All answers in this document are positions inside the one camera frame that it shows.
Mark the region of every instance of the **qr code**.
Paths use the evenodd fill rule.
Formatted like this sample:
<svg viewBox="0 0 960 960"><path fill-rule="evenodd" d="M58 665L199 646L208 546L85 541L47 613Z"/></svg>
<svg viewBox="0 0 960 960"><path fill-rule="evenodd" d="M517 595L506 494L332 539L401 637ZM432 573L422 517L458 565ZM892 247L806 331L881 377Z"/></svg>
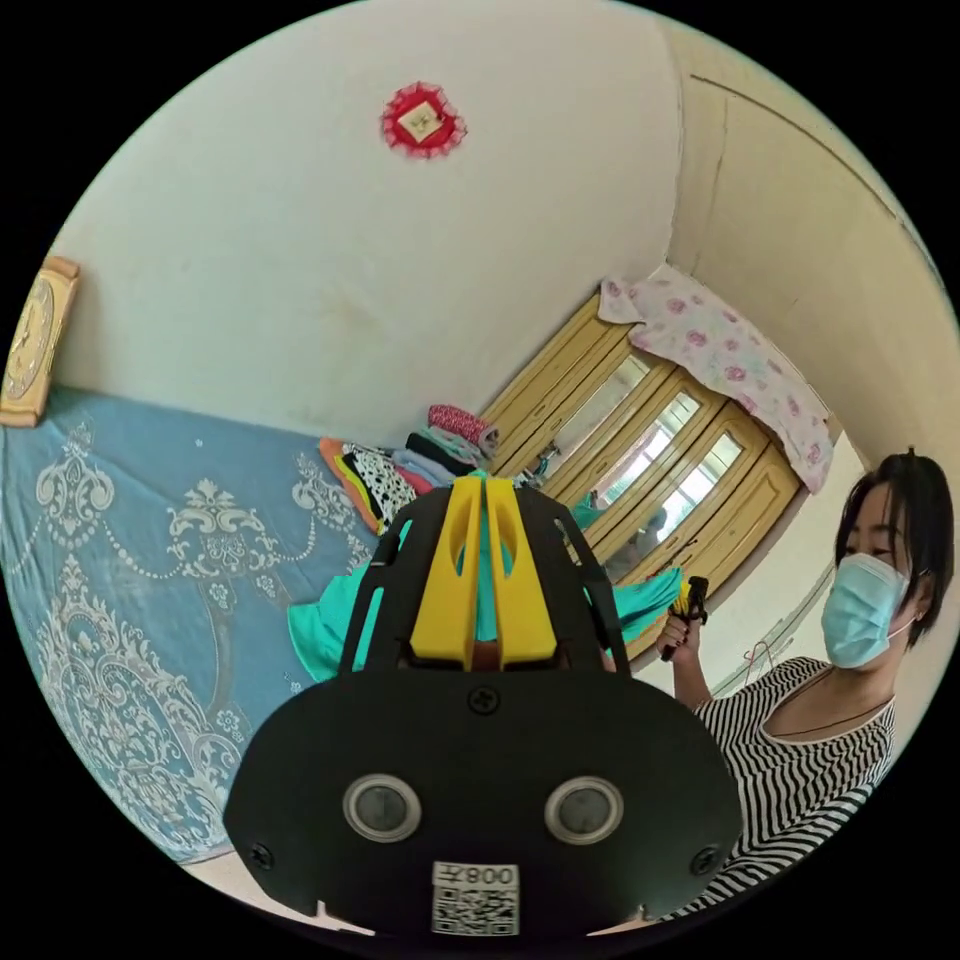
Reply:
<svg viewBox="0 0 960 960"><path fill-rule="evenodd" d="M461 937L507 937L520 931L518 891L437 887L433 932Z"/></svg>

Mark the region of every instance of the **black and white striped shirt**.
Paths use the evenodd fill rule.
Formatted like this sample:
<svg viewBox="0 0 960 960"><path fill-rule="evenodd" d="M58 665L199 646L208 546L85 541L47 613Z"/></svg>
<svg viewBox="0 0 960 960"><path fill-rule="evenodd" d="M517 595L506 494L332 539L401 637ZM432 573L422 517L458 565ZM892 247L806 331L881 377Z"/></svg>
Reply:
<svg viewBox="0 0 960 960"><path fill-rule="evenodd" d="M786 660L743 690L696 710L740 788L743 833L730 859L682 917L720 903L812 853L853 816L890 766L894 705L839 736L777 740L764 726L776 707L828 665Z"/></svg>

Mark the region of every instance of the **wall clock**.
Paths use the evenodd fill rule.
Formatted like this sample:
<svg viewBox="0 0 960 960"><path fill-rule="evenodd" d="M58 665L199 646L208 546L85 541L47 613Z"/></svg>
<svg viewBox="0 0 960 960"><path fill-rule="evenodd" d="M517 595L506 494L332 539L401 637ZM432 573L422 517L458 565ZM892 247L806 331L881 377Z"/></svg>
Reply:
<svg viewBox="0 0 960 960"><path fill-rule="evenodd" d="M80 267L48 257L20 314L0 388L0 425L35 427L50 392L53 357L73 303Z"/></svg>

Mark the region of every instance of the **floral cloth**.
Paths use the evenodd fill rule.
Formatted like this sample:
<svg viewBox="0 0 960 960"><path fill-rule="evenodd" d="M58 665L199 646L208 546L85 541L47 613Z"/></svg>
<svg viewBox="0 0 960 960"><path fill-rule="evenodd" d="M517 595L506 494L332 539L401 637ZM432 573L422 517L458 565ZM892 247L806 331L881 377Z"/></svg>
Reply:
<svg viewBox="0 0 960 960"><path fill-rule="evenodd" d="M753 324L706 287L666 266L639 283L608 277L599 316L634 324L629 338L638 350L678 364L739 403L776 432L808 489L823 487L833 459L828 411Z"/></svg>

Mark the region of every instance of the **cabinet door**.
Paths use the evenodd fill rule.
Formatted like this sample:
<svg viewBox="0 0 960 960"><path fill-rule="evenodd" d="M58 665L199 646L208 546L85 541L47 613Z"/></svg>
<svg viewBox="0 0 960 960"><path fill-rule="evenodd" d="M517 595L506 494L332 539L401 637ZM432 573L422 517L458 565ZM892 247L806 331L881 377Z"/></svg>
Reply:
<svg viewBox="0 0 960 960"><path fill-rule="evenodd" d="M595 547L629 516L677 464L726 401L682 371L676 371L641 410L610 438L593 462L560 491L557 499L578 504L593 492L599 511L586 528Z"/></svg>
<svg viewBox="0 0 960 960"><path fill-rule="evenodd" d="M709 596L757 548L799 489L799 478L771 444L675 565L686 577L706 577ZM633 658L647 650L666 619L666 615L660 617L628 644L627 655Z"/></svg>
<svg viewBox="0 0 960 960"><path fill-rule="evenodd" d="M673 369L673 364L633 349L621 359L617 350L504 463L502 472L515 475L541 467L541 489L555 497L571 477L571 467L583 464L596 447L597 437L643 408Z"/></svg>
<svg viewBox="0 0 960 960"><path fill-rule="evenodd" d="M500 430L500 449L493 472L503 472L504 464L520 445L594 373L612 350L620 350L620 360L629 354L629 328L600 320L599 304L599 296L591 298L484 410L483 419Z"/></svg>
<svg viewBox="0 0 960 960"><path fill-rule="evenodd" d="M607 576L614 583L637 583L671 566L766 446L763 431L727 403L664 480L596 546Z"/></svg>

